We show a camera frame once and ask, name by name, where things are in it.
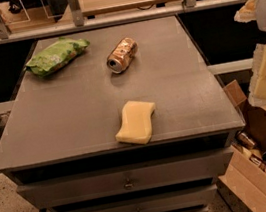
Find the orange soda can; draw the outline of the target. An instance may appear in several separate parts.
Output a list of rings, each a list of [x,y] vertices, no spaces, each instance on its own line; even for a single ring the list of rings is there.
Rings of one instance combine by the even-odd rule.
[[[137,42],[133,38],[125,37],[107,57],[107,67],[113,73],[125,71],[137,53]]]

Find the dark can in box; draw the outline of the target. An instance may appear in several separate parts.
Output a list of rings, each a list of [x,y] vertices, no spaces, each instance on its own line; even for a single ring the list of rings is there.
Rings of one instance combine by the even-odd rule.
[[[247,149],[257,148],[257,142],[245,131],[239,131],[235,135],[237,141]]]

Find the yellow sponge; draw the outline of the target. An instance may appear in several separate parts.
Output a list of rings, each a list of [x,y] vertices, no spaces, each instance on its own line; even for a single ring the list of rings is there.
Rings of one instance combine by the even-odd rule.
[[[152,135],[151,116],[155,111],[153,102],[126,102],[122,109],[122,124],[116,133],[116,141],[131,144],[147,144]]]

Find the cardboard box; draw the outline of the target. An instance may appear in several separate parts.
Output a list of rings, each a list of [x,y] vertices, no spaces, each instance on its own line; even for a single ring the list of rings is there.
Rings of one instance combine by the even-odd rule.
[[[233,156],[220,180],[252,212],[266,212],[266,174],[249,160],[251,155],[263,160],[262,155],[266,152],[266,105],[257,108],[251,106],[236,81],[232,81],[224,89],[243,113],[246,121],[243,131],[248,133],[258,146],[255,149],[247,149],[235,139],[232,144]]]

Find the grey drawer cabinet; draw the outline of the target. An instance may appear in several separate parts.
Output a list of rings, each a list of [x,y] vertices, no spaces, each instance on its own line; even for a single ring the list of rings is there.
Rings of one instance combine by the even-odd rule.
[[[125,37],[120,74],[107,57]],[[175,17],[88,31],[47,79],[26,74],[0,140],[0,174],[50,212],[207,212],[243,118]],[[145,144],[116,141],[128,101],[153,102]]]

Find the green chip bag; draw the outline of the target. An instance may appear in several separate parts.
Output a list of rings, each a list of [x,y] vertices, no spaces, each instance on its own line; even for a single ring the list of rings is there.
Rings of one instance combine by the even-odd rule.
[[[26,64],[25,69],[36,76],[49,76],[81,55],[90,45],[85,39],[59,38],[46,49],[35,54]]]

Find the middle metal bracket post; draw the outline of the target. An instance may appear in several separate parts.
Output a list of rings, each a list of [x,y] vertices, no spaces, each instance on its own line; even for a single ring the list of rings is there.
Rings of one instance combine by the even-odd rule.
[[[77,27],[81,27],[85,24],[82,10],[80,9],[79,0],[68,0],[70,6],[71,16],[73,17],[73,23]]]

